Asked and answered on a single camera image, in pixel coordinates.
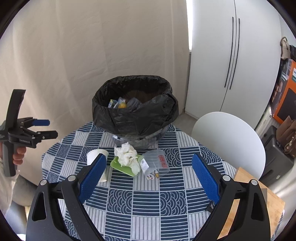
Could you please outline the person's left hand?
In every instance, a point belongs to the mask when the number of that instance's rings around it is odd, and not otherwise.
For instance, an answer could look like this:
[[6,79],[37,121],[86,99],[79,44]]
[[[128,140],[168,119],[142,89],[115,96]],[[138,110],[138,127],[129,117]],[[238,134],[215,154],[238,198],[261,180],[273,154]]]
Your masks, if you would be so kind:
[[13,163],[15,165],[21,165],[27,149],[26,147],[18,147],[16,152],[13,154]]

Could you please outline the person's white sleeved forearm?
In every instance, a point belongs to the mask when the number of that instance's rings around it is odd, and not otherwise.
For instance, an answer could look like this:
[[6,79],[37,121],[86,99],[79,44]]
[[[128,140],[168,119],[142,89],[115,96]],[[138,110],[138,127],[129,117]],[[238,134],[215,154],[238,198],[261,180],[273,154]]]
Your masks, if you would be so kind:
[[0,205],[3,215],[7,213],[10,208],[13,189],[16,183],[16,177],[6,177],[4,174],[4,162],[3,162],[3,143],[1,143],[1,163],[0,163]]

